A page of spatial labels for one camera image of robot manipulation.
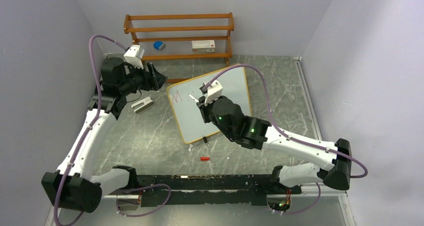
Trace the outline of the yellow framed whiteboard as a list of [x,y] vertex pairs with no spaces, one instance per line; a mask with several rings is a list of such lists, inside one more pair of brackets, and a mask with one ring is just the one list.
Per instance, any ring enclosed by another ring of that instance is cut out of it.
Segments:
[[[210,81],[221,71],[222,69],[219,69],[172,84],[166,90],[182,141],[185,144],[191,144],[219,132],[218,128],[212,123],[204,123],[193,98],[199,99],[203,95],[200,90],[203,83]],[[245,69],[239,67],[229,70],[217,80],[223,86],[222,95],[240,105],[244,115],[251,116],[252,110]]]

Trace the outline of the red marker cap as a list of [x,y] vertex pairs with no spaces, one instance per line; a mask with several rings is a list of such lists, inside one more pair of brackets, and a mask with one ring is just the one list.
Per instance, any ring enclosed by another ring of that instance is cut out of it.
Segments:
[[199,158],[202,162],[205,162],[205,161],[209,161],[210,160],[210,157],[200,157]]

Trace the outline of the white red-ended marker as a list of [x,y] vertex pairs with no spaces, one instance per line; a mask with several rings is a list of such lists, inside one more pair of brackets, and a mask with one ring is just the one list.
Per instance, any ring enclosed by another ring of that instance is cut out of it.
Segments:
[[193,95],[191,95],[191,94],[188,94],[188,96],[196,103],[196,104],[198,104],[199,103],[199,100],[197,99],[197,98],[195,98]]

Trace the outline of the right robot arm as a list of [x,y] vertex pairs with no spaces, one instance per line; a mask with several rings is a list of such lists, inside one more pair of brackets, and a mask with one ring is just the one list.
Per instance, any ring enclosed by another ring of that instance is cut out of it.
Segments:
[[323,183],[340,191],[350,188],[352,161],[348,140],[320,141],[274,127],[267,120],[244,115],[241,107],[225,96],[209,104],[205,101],[204,96],[195,101],[204,123],[215,125],[230,142],[246,149],[276,151],[306,161],[301,165],[275,167],[269,183],[275,193],[312,183]]

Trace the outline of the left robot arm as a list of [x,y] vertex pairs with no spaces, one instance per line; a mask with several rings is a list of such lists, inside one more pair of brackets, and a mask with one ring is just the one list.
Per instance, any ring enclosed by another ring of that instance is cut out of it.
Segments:
[[135,168],[118,165],[94,175],[93,164],[105,137],[128,103],[127,96],[138,91],[158,91],[167,80],[151,62],[137,67],[119,57],[103,61],[101,94],[91,98],[85,122],[66,158],[55,172],[46,172],[41,180],[55,209],[92,213],[104,196],[120,190],[132,194],[138,189]]

